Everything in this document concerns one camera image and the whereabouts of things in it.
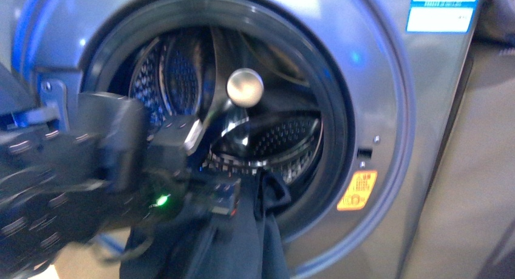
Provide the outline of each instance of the silver washing machine body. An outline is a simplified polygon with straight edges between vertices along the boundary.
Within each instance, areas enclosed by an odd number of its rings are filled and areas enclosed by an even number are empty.
[[[342,104],[322,110],[328,127],[324,132],[344,137],[323,144],[324,151],[342,147],[339,159],[320,157],[322,169],[313,178],[316,186],[309,186],[293,210],[278,218],[286,229],[284,248],[291,275],[399,275],[468,51],[475,6],[465,30],[434,33],[438,29],[407,32],[410,11],[421,4],[417,0],[11,1],[12,57],[1,59],[11,61],[13,71],[37,90],[46,81],[62,85],[72,129],[77,93],[105,90],[102,78],[112,81],[121,65],[113,58],[126,59],[166,31],[221,26],[266,38],[263,31],[270,20],[282,29],[279,36],[286,44],[285,31],[301,35],[302,49],[318,51],[316,55],[326,61],[320,68],[328,70],[323,81],[333,85],[321,86],[315,94],[341,95],[336,101],[326,100]],[[224,10],[224,5],[231,8]],[[131,41],[131,46],[124,46]],[[300,52],[301,59],[306,55],[302,49],[291,54]],[[336,119],[334,114],[344,114],[347,123],[331,125],[327,118]],[[333,172],[320,173],[324,170]],[[363,175],[369,197],[365,205],[356,206],[346,200],[346,190]],[[332,183],[322,191],[329,176]],[[305,220],[299,218],[310,205],[316,211]]]

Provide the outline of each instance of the green led light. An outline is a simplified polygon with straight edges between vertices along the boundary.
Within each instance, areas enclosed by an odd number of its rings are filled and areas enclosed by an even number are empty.
[[[168,197],[170,195],[166,195],[166,196],[161,196],[158,198],[158,200],[155,202],[155,204],[157,206],[163,206],[167,201],[168,201]]]

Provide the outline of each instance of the dark fabric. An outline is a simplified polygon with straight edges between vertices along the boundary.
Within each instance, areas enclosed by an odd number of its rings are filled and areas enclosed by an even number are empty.
[[[120,278],[289,278],[273,214],[288,202],[290,195],[281,177],[265,171],[243,177],[234,217],[159,225],[151,248],[121,264]],[[144,238],[134,229],[127,248]]]
[[[475,37],[515,46],[515,0],[485,0]]]

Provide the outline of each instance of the metal knob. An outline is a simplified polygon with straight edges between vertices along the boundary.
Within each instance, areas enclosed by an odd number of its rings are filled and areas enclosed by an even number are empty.
[[[227,95],[231,101],[243,108],[256,105],[263,96],[263,80],[252,69],[242,68],[234,71],[227,81]]]

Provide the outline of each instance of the screw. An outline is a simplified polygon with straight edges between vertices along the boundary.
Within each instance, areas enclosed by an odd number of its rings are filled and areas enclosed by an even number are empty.
[[[46,92],[50,92],[52,91],[52,84],[49,82],[49,81],[44,81],[42,84],[41,84],[41,87],[43,88],[44,91]]]

